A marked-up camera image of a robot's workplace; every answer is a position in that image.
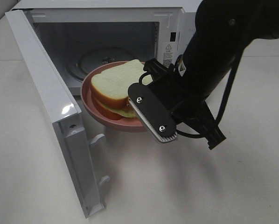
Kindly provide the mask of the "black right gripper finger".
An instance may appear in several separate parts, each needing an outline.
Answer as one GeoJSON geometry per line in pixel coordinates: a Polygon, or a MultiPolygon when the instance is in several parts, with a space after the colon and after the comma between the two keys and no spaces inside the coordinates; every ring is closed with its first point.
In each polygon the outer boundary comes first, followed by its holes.
{"type": "Polygon", "coordinates": [[[210,150],[214,149],[226,139],[216,123],[208,122],[203,124],[202,127],[202,135],[207,139],[210,150]]]}

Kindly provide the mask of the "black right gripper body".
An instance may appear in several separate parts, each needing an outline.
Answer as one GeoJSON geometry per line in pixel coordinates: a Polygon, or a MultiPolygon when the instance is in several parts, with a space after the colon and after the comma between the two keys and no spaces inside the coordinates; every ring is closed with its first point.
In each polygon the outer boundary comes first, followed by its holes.
{"type": "Polygon", "coordinates": [[[151,92],[165,106],[176,124],[184,123],[197,131],[197,134],[176,132],[188,138],[219,138],[220,129],[205,98],[188,93],[177,83],[178,69],[174,65],[166,68],[156,59],[145,62],[146,76],[150,74],[153,82],[148,85],[151,92]]]}

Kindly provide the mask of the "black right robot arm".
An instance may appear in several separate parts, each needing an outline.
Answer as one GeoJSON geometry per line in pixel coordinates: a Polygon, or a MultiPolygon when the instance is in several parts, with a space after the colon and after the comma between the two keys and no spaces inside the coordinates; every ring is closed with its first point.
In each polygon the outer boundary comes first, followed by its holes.
{"type": "Polygon", "coordinates": [[[141,122],[160,143],[205,138],[213,149],[245,48],[256,39],[279,39],[279,0],[204,0],[195,33],[169,67],[145,62],[128,95],[141,122]]]}

